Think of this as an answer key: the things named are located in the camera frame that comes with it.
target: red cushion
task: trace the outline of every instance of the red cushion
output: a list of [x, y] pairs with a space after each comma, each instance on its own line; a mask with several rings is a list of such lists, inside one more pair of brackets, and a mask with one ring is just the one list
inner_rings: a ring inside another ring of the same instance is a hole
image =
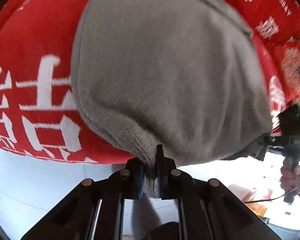
[[280, 44], [271, 48], [273, 59], [282, 79], [287, 102], [300, 97], [300, 41]]
[[286, 109], [286, 97], [283, 86], [285, 85], [281, 73], [276, 68], [269, 49], [265, 46], [259, 35], [253, 35], [256, 44], [259, 61], [265, 77], [266, 94], [269, 95], [270, 113], [272, 116], [273, 132], [278, 132], [278, 114]]
[[225, 0], [266, 45], [300, 39], [300, 6], [295, 0]]
[[67, 162], [133, 155], [92, 132], [75, 109], [70, 59], [88, 0], [9, 0], [0, 13], [0, 148]]

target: metal screw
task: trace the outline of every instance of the metal screw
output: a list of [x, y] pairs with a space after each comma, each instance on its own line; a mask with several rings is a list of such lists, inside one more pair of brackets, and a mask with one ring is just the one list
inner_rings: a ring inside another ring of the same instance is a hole
[[210, 184], [211, 186], [213, 186], [213, 187], [218, 187], [218, 186], [220, 185], [220, 181], [217, 180], [217, 179], [211, 179], [211, 180], [209, 181], [209, 184]]
[[91, 179], [84, 179], [82, 181], [82, 185], [84, 186], [90, 186], [92, 184], [92, 180]]
[[127, 169], [123, 169], [120, 171], [121, 176], [128, 176], [130, 174], [130, 171]]
[[171, 171], [171, 175], [173, 176], [179, 176], [181, 174], [181, 170], [174, 169]]

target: gray knit fabric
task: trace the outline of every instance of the gray knit fabric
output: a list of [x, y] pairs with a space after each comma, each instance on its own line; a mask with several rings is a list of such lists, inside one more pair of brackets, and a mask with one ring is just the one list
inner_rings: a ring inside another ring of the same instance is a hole
[[147, 194], [158, 196], [157, 144], [189, 165], [231, 157], [271, 132], [250, 36], [222, 0], [87, 4], [73, 45], [74, 99], [95, 133], [149, 167]]

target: human hand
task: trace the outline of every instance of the human hand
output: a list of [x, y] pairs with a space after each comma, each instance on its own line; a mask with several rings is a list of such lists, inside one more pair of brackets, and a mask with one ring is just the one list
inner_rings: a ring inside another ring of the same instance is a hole
[[297, 166], [294, 171], [290, 171], [287, 168], [287, 163], [283, 161], [283, 167], [281, 168], [281, 188], [288, 191], [293, 188], [297, 193], [300, 192], [300, 166]]

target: black handle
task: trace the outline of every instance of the black handle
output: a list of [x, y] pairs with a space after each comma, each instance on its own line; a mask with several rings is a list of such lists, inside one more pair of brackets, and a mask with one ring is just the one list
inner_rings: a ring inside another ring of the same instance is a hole
[[[296, 163], [296, 160], [293, 157], [287, 157], [284, 161], [287, 163], [287, 168], [289, 169], [289, 171], [294, 172], [295, 167], [298, 165], [298, 163]], [[296, 194], [297, 194], [296, 190], [287, 193], [284, 196], [283, 201], [286, 202], [286, 203], [289, 203], [289, 204], [293, 203], [294, 197], [296, 196]]]

